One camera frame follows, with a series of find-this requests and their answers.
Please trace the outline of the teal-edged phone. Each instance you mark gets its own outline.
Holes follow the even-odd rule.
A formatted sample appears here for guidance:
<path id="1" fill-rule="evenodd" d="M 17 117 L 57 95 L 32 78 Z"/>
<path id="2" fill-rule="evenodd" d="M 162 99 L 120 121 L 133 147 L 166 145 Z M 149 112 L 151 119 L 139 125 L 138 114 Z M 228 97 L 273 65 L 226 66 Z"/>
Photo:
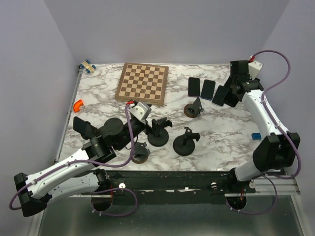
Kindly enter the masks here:
<path id="1" fill-rule="evenodd" d="M 232 91 L 229 90 L 227 92 L 223 102 L 227 106 L 234 108 L 238 104 L 239 99 L 238 99 L 237 95 L 233 94 Z"/>

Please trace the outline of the blue-edged black phone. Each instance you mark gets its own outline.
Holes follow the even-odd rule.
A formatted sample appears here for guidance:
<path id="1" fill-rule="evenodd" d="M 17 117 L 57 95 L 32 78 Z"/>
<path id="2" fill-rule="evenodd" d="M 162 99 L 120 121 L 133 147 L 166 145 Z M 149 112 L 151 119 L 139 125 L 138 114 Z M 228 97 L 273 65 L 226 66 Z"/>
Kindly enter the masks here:
<path id="1" fill-rule="evenodd" d="M 200 97 L 211 101 L 214 95 L 216 82 L 212 80 L 204 80 Z"/>

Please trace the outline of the black phone with purple edge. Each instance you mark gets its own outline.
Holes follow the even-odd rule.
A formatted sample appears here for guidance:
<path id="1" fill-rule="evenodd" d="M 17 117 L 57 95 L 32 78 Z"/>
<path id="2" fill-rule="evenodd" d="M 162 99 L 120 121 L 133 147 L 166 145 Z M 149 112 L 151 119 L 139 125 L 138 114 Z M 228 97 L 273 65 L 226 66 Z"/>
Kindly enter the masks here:
<path id="1" fill-rule="evenodd" d="M 188 96 L 189 97 L 199 97 L 200 96 L 200 79 L 199 78 L 189 77 Z"/>

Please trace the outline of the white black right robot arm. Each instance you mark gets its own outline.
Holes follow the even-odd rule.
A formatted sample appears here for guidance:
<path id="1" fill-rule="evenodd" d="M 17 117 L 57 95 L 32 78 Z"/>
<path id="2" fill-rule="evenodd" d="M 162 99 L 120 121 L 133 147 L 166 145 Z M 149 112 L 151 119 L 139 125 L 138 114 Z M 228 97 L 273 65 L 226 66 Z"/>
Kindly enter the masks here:
<path id="1" fill-rule="evenodd" d="M 227 94 L 224 104 L 235 107 L 239 102 L 250 112 L 260 132 L 262 141 L 252 154 L 252 159 L 231 171 L 233 177 L 226 181 L 227 189 L 233 193 L 263 172 L 280 170 L 292 166 L 295 150 L 300 144 L 298 133 L 291 133 L 278 119 L 268 100 L 263 97 L 264 88 L 254 78 L 262 65 L 248 60 L 230 63 L 230 76 L 224 84 Z"/>

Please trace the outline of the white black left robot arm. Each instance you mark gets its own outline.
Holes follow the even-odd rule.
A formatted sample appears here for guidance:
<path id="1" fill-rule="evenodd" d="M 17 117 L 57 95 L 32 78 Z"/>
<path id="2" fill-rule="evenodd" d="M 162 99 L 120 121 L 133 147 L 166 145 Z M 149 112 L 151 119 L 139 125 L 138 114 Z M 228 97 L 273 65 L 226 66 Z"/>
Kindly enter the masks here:
<path id="1" fill-rule="evenodd" d="M 134 115 L 126 115 L 127 122 L 110 118 L 101 128 L 75 117 L 73 129 L 88 140 L 82 148 L 55 165 L 27 175 L 14 176 L 16 194 L 9 203 L 11 210 L 21 210 L 24 217 L 36 215 L 49 203 L 80 193 L 104 194 L 111 189 L 106 172 L 99 166 L 120 168 L 136 156 L 135 138 L 144 132 L 148 139 L 156 140 L 157 147 L 169 139 L 166 127 L 172 126 L 167 118 L 153 119 L 152 125 Z"/>

